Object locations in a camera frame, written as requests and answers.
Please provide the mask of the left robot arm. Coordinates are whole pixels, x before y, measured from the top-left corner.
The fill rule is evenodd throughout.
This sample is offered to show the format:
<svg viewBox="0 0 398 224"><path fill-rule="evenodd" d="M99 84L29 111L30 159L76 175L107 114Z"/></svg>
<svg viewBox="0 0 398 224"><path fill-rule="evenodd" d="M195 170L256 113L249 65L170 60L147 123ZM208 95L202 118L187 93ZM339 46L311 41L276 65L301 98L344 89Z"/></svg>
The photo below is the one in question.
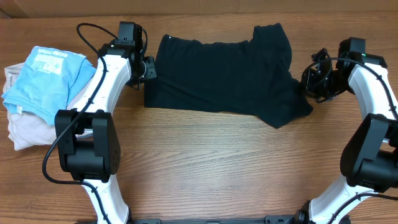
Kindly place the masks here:
<svg viewBox="0 0 398 224"><path fill-rule="evenodd" d="M135 22L120 22L111 42L95 50L96 73L79 101L55 115L56 140L42 163L52 183L82 186L97 223L132 223L116 173L121 160L112 113L124 86L140 89L156 78L154 58L146 56L147 32Z"/></svg>

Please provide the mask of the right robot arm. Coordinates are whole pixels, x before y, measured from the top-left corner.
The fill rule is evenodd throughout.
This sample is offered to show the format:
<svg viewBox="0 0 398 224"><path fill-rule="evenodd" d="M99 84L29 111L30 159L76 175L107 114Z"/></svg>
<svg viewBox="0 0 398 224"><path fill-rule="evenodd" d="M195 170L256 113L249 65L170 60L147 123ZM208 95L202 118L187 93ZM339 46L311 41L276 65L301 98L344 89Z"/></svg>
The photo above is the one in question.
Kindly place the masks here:
<svg viewBox="0 0 398 224"><path fill-rule="evenodd" d="M364 39L341 41L335 58L321 49L312 61L302 73L301 92L317 103L350 92L363 121L343 149L340 176L288 223L350 223L349 212L366 199L395 199L385 191L397 188L397 150L383 151L381 146L397 148L397 100L386 61L366 53Z"/></svg>

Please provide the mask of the dark navy t-shirt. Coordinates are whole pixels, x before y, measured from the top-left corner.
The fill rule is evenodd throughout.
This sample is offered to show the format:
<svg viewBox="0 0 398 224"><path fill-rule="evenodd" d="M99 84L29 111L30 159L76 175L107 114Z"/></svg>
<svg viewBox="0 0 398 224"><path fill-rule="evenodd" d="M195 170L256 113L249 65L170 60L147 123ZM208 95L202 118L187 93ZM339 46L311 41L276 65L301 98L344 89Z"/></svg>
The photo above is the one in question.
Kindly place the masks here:
<svg viewBox="0 0 398 224"><path fill-rule="evenodd" d="M290 74L292 49L276 23L256 26L251 40L203 44L164 35L157 77L145 84L144 105L257 116L274 128L308 116L312 106Z"/></svg>

